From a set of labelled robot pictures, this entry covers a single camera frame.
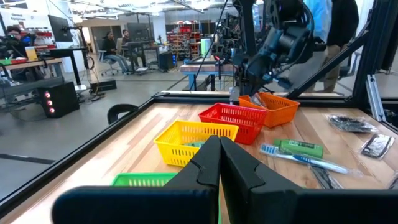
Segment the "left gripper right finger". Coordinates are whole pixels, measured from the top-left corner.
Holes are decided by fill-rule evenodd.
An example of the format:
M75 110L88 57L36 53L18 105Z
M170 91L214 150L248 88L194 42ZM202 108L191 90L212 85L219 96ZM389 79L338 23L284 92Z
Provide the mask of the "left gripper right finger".
M398 190L306 189L221 138L231 224L398 224Z

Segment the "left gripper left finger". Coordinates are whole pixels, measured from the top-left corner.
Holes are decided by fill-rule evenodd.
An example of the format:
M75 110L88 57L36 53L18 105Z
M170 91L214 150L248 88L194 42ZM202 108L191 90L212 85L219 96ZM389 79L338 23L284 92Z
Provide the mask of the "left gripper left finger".
M162 187L81 186L61 194L53 224L217 224L220 140L211 136Z

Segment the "plastic-wrapped toothbrush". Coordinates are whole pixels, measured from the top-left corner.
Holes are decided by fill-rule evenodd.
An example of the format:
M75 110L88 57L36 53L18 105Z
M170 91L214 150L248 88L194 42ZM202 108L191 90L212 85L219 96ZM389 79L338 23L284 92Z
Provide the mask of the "plastic-wrapped toothbrush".
M270 144L262 144L259 152L265 154L267 156L278 157L281 159L287 159L295 162L299 162L302 164L307 164L310 166L320 167L326 169L328 171L336 172L344 175L352 175L355 177L362 177L363 173L359 170L349 169L345 166L341 166L339 164L335 164L330 161L326 161L324 159L319 159L316 157L308 156L306 154L300 154L296 152L292 152L288 149L284 149L281 147L273 146Z

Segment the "person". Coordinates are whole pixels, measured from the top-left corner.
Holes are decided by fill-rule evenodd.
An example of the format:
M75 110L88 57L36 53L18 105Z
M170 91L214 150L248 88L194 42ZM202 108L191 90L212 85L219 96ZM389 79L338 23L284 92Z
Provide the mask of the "person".
M7 36L0 37L0 59L27 58L26 47L32 47L36 36L34 34L21 35L21 29L7 26ZM34 82L43 80L44 75L39 67L27 67L11 70L11 77L19 82Z
M117 53L116 43L114 41L114 35L111 31L108 31L105 37L103 38L102 50L104 51L103 58L107 62L118 63L122 72L125 74L129 74L131 72L126 58Z
M127 46L128 42L132 42L132 39L130 38L128 30L124 29L123 30L122 45L124 45L125 47L128 47ZM132 49L132 50L126 49L124 51L124 55L129 57L130 61L134 62L136 68L139 67L138 57L141 56L139 52L137 52L135 49Z
M313 14L314 36L326 42L331 26L331 0L303 0L303 2Z
M310 73L315 73L346 49L358 28L359 14L355 0L331 0L331 2L331 26L325 42L326 52L315 53L309 60L307 68Z

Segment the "red plastic basket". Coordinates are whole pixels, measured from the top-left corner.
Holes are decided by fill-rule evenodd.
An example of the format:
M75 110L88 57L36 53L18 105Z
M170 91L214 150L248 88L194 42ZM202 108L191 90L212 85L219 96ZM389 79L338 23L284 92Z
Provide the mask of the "red plastic basket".
M215 103L199 115L202 122L236 125L239 127L235 142L251 145L262 130L266 110Z

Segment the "blue workbench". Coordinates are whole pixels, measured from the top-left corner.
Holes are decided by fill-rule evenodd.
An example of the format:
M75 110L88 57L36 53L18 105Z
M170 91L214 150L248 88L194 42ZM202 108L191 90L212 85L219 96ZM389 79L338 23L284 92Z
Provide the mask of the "blue workbench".
M188 77L186 91L217 91L221 90L223 78L232 80L237 68L230 62L217 60L213 56L203 59L197 57L185 61L179 68L183 75Z

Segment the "pale green canister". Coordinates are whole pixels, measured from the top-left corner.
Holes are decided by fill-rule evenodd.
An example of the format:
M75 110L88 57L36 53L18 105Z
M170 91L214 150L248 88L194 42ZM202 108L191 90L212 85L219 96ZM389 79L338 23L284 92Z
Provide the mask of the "pale green canister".
M210 58L211 57L211 43L212 38L202 38L201 43L201 56L203 58Z

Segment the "green plastic basket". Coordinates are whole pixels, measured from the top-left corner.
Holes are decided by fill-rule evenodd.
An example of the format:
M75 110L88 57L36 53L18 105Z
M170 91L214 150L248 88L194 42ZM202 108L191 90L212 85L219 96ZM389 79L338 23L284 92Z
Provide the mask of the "green plastic basket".
M177 175L176 172L120 173L112 186L127 187L162 187Z

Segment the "storage shelf with bins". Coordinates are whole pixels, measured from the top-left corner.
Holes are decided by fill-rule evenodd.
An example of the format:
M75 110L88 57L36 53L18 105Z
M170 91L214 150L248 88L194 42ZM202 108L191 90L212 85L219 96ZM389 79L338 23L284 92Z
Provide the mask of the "storage shelf with bins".
M201 55L201 24L197 21L178 21L166 25L167 42L177 60L193 59Z

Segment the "black computer tower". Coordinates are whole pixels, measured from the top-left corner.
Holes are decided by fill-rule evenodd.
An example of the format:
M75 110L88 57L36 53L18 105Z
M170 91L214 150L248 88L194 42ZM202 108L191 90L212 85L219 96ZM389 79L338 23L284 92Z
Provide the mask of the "black computer tower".
M168 71L173 69L177 65L177 56L171 51L162 52L158 57L159 69L162 71Z

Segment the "black floor box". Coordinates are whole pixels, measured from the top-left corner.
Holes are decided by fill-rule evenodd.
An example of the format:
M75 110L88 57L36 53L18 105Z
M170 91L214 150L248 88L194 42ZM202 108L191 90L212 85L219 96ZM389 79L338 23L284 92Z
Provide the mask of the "black floor box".
M115 80L90 82L90 91L92 93L99 93L99 92L115 90L115 89L117 89Z

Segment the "computer tower with red lights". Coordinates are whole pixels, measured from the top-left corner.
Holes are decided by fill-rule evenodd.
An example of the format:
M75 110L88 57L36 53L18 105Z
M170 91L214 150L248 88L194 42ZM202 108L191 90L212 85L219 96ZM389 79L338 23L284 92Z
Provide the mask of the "computer tower with red lights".
M37 89L44 113L48 118L61 118L80 109L73 82Z

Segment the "wooden desk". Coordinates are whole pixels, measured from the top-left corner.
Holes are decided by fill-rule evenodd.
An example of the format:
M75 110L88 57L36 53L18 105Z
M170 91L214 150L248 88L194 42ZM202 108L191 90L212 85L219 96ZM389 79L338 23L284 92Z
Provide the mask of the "wooden desk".
M64 82L60 64L55 58L39 60L0 60L0 80L10 82L36 82L57 80Z

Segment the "yellow box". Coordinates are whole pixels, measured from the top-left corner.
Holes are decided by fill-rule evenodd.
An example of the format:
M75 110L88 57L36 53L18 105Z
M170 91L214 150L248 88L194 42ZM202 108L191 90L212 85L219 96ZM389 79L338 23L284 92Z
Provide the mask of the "yellow box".
M36 61L38 60L38 56L35 50L35 47L25 47L25 52L29 61Z

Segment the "silver frame bracket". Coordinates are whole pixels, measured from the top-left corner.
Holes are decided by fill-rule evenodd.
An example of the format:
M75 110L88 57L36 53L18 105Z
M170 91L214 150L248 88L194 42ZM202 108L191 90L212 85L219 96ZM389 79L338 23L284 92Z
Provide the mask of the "silver frame bracket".
M386 122L386 115L384 113L384 108L382 105L381 96L379 94L375 75L367 75L366 89L373 118L379 122Z

